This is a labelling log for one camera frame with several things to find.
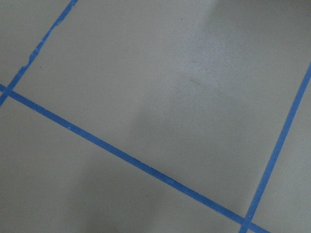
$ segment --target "blue line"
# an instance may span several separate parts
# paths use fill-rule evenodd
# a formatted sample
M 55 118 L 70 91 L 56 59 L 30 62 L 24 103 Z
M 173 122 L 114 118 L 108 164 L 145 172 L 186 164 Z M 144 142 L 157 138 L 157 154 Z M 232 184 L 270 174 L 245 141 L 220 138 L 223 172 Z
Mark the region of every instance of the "blue line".
M 33 63 L 35 58 L 40 53 L 40 50 L 42 49 L 44 43 L 50 36 L 53 29 L 60 24 L 64 18 L 68 15 L 72 7 L 76 4 L 78 0 L 71 0 L 70 3 L 67 5 L 67 7 L 64 9 L 64 11 L 60 14 L 60 16 L 57 18 L 55 23 L 51 26 L 51 28 L 48 30 L 48 32 L 45 34 L 45 36 L 41 39 L 40 43 L 37 45 L 35 50 L 30 54 L 28 64 L 26 66 L 22 66 L 17 74 L 14 76 L 12 81 L 9 83 L 9 85 L 6 87 L 6 89 L 3 91 L 2 95 L 0 96 L 0 107 L 5 102 L 6 98 L 10 95 L 11 91 L 14 89 L 14 87 L 17 85 L 19 80 L 23 77 L 27 69 L 30 67 L 30 65 Z
M 311 78 L 311 63 L 309 64 L 309 67 L 307 69 L 307 72 L 305 74 L 305 77 L 303 78 L 302 80 L 302 83 L 298 89 L 298 92 L 296 94 L 296 97 L 293 101 L 293 104 L 291 106 L 291 109 L 287 115 L 287 118 L 285 120 L 285 123 L 283 125 L 283 129 L 278 137 L 278 140 L 276 142 L 276 145 L 273 149 L 273 152 L 271 154 L 271 157 L 269 159 L 269 162 L 267 164 L 267 167 L 262 175 L 262 178 L 261 178 L 261 181 L 257 187 L 257 190 L 255 192 L 255 195 L 253 197 L 253 200 L 249 206 L 249 209 L 247 211 L 247 214 L 245 216 L 245 219 L 244 219 L 244 222 L 243 224 L 241 225 L 241 228 L 240 228 L 240 231 L 239 233 L 246 233 L 247 230 L 249 229 L 250 227 L 250 223 L 252 222 L 253 220 L 253 217 L 254 217 L 254 214 L 256 212 L 256 209 L 259 205 L 259 202 L 260 202 L 260 199 L 262 197 L 262 194 L 267 186 L 267 183 L 269 181 L 269 178 L 271 176 L 271 173 L 272 173 L 272 170 L 276 164 L 276 161 L 277 161 L 277 158 L 282 150 L 282 147 L 284 145 L 284 142 L 286 140 L 286 137 L 288 135 L 288 132 L 290 130 L 290 127 L 292 125 L 292 122 L 294 120 L 294 117 L 295 117 L 295 114 L 298 110 L 298 107 L 299 107 L 299 104 L 303 98 L 303 95 L 306 91 L 306 88 L 308 86 L 308 83 L 310 81 L 310 78 Z
M 0 84 L 0 91 L 4 91 L 5 86 Z M 89 132 L 81 129 L 80 127 L 70 123 L 69 121 L 63 119 L 62 117 L 52 113 L 51 111 L 41 107 L 40 105 L 32 102 L 31 100 L 23 97 L 22 95 L 16 93 L 15 91 L 12 91 L 10 93 L 10 97 L 17 100 L 18 102 L 26 105 L 27 107 L 33 109 L 34 111 L 44 115 L 48 119 L 56 122 L 57 124 L 65 127 L 66 129 L 76 133 L 77 135 L 83 137 L 84 139 L 92 142 L 93 144 L 103 148 L 104 150 L 114 154 L 115 156 L 123 159 L 124 161 L 132 164 L 133 166 L 139 168 L 140 170 L 143 170 L 144 172 L 152 175 L 153 177 L 157 178 L 158 180 L 168 184 L 169 186 L 177 189 L 178 191 L 186 194 L 187 196 L 195 199 L 196 201 L 202 203 L 205 206 L 208 206 L 209 208 L 217 211 L 218 213 L 226 216 L 227 218 L 242 224 L 243 223 L 243 217 L 239 216 L 238 214 L 228 210 L 227 208 L 221 206 L 220 204 L 215 203 L 211 199 L 208 199 L 204 197 L 203 195 L 193 191 L 192 189 L 184 186 L 183 184 L 179 183 L 178 181 L 170 178 L 169 176 L 161 173 L 158 170 L 155 170 L 154 168 L 144 164 L 143 162 L 139 161 L 138 159 L 128 155 L 127 153 L 121 151 L 120 149 L 110 145 L 109 143 L 101 140 L 100 138 L 90 134 Z M 251 227 L 254 232 L 256 233 L 269 233 L 267 230 L 251 223 Z

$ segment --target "blue tape strip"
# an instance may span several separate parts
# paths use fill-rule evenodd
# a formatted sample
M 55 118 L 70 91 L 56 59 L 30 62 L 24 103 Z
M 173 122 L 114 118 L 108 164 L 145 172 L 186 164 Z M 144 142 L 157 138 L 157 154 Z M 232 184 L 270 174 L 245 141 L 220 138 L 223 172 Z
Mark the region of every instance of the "blue tape strip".
M 71 0 L 70 3 L 67 5 L 67 7 L 64 9 L 64 11 L 60 14 L 60 16 L 57 18 L 55 23 L 51 26 L 51 28 L 48 30 L 48 32 L 45 34 L 45 36 L 41 39 L 40 43 L 37 45 L 35 50 L 30 54 L 28 64 L 26 66 L 22 66 L 17 74 L 14 76 L 10 84 L 6 87 L 6 89 L 3 91 L 2 95 L 0 96 L 0 107 L 5 102 L 6 98 L 10 95 L 11 91 L 14 89 L 14 87 L 17 85 L 19 80 L 23 77 L 27 69 L 30 67 L 30 65 L 33 63 L 35 58 L 38 56 L 40 50 L 42 49 L 44 43 L 49 38 L 51 32 L 53 29 L 60 24 L 64 18 L 68 15 L 72 7 L 77 3 L 78 0 Z
M 257 210 L 257 207 L 259 205 L 260 199 L 262 197 L 262 194 L 267 186 L 267 183 L 269 181 L 269 178 L 271 176 L 272 170 L 276 164 L 277 158 L 282 150 L 282 147 L 284 145 L 285 139 L 288 135 L 288 132 L 290 130 L 290 127 L 292 125 L 292 122 L 294 120 L 294 117 L 296 115 L 296 112 L 298 110 L 299 104 L 302 100 L 302 97 L 306 91 L 306 88 L 308 86 L 308 83 L 311 78 L 311 63 L 309 64 L 309 67 L 307 69 L 307 72 L 305 74 L 305 77 L 302 80 L 302 83 L 298 89 L 298 92 L 296 94 L 296 97 L 293 101 L 293 104 L 291 106 L 291 109 L 287 115 L 287 118 L 285 120 L 285 123 L 283 125 L 283 129 L 278 137 L 278 140 L 276 142 L 276 145 L 273 149 L 273 152 L 271 154 L 271 157 L 269 159 L 269 162 L 267 164 L 267 167 L 262 175 L 261 181 L 257 187 L 257 190 L 255 192 L 255 195 L 253 197 L 253 200 L 249 206 L 249 209 L 247 211 L 247 214 L 245 216 L 244 222 L 241 225 L 239 233 L 246 233 L 247 230 L 250 228 L 250 224 L 253 220 L 254 214 Z
M 0 91 L 4 91 L 5 86 L 0 84 Z M 68 130 L 76 133 L 77 135 L 83 137 L 87 141 L 92 142 L 93 144 L 103 148 L 104 150 L 114 154 L 115 156 L 123 159 L 124 161 L 132 164 L 133 166 L 139 168 L 140 170 L 143 170 L 144 172 L 152 175 L 153 177 L 157 178 L 158 180 L 168 184 L 169 186 L 177 189 L 178 191 L 186 194 L 187 196 L 195 199 L 196 201 L 202 203 L 205 206 L 208 206 L 209 208 L 217 211 L 218 213 L 226 216 L 227 218 L 242 224 L 243 223 L 243 217 L 239 216 L 238 214 L 228 210 L 227 208 L 221 206 L 220 204 L 217 204 L 216 202 L 212 201 L 211 199 L 208 199 L 204 197 L 203 195 L 193 191 L 192 189 L 184 186 L 183 184 L 179 183 L 178 181 L 170 178 L 169 176 L 161 173 L 158 170 L 155 170 L 154 168 L 144 164 L 143 162 L 139 161 L 138 159 L 130 156 L 129 154 L 121 151 L 120 149 L 110 145 L 109 143 L 101 140 L 100 138 L 90 134 L 89 132 L 81 129 L 80 127 L 70 123 L 69 121 L 61 118 L 60 116 L 50 112 L 49 110 L 41 107 L 40 105 L 36 104 L 35 102 L 32 102 L 31 100 L 23 97 L 22 95 L 12 91 L 10 93 L 10 97 L 17 100 L 18 102 L 26 105 L 27 107 L 33 109 L 34 111 L 44 115 L 48 119 L 56 122 L 57 124 L 67 128 Z M 251 228 L 256 233 L 269 233 L 267 230 L 251 223 Z

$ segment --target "concrete floor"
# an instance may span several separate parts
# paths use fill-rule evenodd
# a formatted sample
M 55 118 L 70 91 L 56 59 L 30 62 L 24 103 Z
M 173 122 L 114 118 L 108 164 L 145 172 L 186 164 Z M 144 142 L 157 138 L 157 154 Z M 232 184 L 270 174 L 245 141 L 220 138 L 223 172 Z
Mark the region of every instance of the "concrete floor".
M 0 84 L 68 2 L 0 3 Z M 308 0 L 79 0 L 14 90 L 244 217 L 310 59 Z M 253 220 L 273 233 L 311 230 L 310 116 L 308 87 Z M 0 232 L 239 231 L 11 98 L 0 130 Z

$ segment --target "floor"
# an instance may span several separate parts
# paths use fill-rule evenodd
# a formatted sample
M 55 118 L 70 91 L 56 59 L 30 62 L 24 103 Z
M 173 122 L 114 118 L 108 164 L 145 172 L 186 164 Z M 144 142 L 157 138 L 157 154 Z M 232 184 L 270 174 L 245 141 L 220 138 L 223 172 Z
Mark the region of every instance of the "floor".
M 310 232 L 311 1 L 5 0 L 0 20 L 0 232 Z

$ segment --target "gray floor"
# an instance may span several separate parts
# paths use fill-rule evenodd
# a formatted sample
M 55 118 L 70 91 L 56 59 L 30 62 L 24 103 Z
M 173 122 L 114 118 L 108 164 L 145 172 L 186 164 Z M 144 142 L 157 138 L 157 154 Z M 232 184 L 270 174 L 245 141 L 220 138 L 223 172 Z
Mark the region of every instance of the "gray floor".
M 2 85 L 68 2 L 0 3 Z M 245 216 L 310 58 L 308 0 L 80 0 L 15 91 Z M 274 233 L 311 230 L 310 107 L 253 220 Z M 10 98 L 0 129 L 0 232 L 239 231 Z

